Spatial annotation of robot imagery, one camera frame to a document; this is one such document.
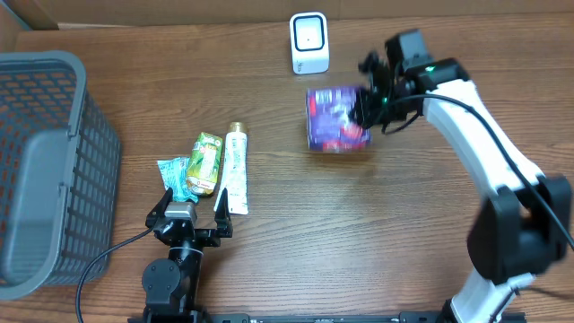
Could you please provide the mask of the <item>white tube gold cap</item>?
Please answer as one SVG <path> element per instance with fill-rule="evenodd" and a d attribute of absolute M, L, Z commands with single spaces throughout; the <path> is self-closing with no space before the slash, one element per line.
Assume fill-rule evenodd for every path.
<path fill-rule="evenodd" d="M 248 131 L 244 123 L 231 122 L 225 137 L 222 181 L 214 211 L 223 196 L 228 199 L 231 214 L 248 214 L 247 149 Z"/>

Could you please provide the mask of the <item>green yellow snack pouch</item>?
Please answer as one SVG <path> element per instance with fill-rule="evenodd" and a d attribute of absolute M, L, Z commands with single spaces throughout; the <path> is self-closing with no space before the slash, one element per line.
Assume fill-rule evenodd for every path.
<path fill-rule="evenodd" d="M 192 193 L 209 196 L 219 178 L 223 140 L 202 132 L 193 147 L 187 166 L 186 182 Z"/>

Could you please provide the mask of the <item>grey plastic mesh basket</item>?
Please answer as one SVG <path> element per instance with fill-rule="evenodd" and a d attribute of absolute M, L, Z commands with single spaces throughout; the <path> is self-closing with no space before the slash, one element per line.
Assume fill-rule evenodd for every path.
<path fill-rule="evenodd" d="M 105 273 L 121 153 L 77 56 L 1 56 L 3 300 Z"/>

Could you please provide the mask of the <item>white barcode scanner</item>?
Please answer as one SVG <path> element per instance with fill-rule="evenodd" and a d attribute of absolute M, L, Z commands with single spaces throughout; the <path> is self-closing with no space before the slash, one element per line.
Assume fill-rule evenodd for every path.
<path fill-rule="evenodd" d="M 330 65 L 326 17 L 320 12 L 296 13 L 291 17 L 289 26 L 293 72 L 326 72 Z"/>

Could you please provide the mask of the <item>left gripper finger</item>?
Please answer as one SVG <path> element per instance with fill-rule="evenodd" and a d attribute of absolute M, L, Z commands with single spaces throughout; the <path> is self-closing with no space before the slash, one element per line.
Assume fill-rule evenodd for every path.
<path fill-rule="evenodd" d="M 228 207 L 228 191 L 226 188 L 220 191 L 221 196 L 216 203 L 214 220 L 216 222 L 216 232 L 220 238 L 231 238 L 233 226 Z"/>
<path fill-rule="evenodd" d="M 146 215 L 145 226 L 147 228 L 152 228 L 160 218 L 165 216 L 165 211 L 172 198 L 173 189 L 168 188 L 156 206 Z"/>

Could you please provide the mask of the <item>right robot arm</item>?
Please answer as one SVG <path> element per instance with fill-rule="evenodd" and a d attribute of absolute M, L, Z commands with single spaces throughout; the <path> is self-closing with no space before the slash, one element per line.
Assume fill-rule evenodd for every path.
<path fill-rule="evenodd" d="M 369 86 L 359 90 L 351 119 L 386 132 L 393 122 L 408 127 L 425 118 L 448 140 L 481 199 L 466 240 L 473 270 L 436 320 L 502 321 L 520 291 L 573 245 L 568 180 L 544 175 L 517 149 L 454 58 L 416 54 L 386 62 L 371 52 L 358 69 Z"/>

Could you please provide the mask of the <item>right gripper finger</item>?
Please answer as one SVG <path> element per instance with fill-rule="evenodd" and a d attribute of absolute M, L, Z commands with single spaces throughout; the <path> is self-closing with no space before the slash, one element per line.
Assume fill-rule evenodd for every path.
<path fill-rule="evenodd" d="M 369 129 L 373 126 L 372 95 L 368 89 L 359 89 L 356 92 L 354 105 L 349 112 L 349 119 L 363 129 Z"/>
<path fill-rule="evenodd" d="M 390 88 L 390 69 L 387 62 L 378 54 L 371 51 L 358 64 L 358 69 L 365 74 L 372 90 L 388 90 Z"/>

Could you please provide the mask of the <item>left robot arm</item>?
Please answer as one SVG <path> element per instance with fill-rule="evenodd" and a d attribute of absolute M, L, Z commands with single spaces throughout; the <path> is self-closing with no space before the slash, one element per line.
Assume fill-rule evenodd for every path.
<path fill-rule="evenodd" d="M 148 213 L 145 226 L 169 247 L 166 258 L 158 258 L 143 271 L 146 293 L 141 321 L 211 322 L 206 308 L 196 303 L 196 294 L 205 248 L 218 248 L 221 239 L 233 233 L 228 198 L 223 194 L 215 207 L 214 228 L 198 228 L 195 206 L 173 200 L 168 189 Z"/>

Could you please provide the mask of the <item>teal wet wipes pack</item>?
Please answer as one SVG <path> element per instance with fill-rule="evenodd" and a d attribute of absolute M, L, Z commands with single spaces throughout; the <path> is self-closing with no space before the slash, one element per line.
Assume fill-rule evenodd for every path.
<path fill-rule="evenodd" d="M 166 190 L 173 190 L 173 200 L 176 202 L 198 202 L 198 196 L 187 186 L 188 157 L 177 157 L 172 160 L 157 161 L 163 185 Z"/>

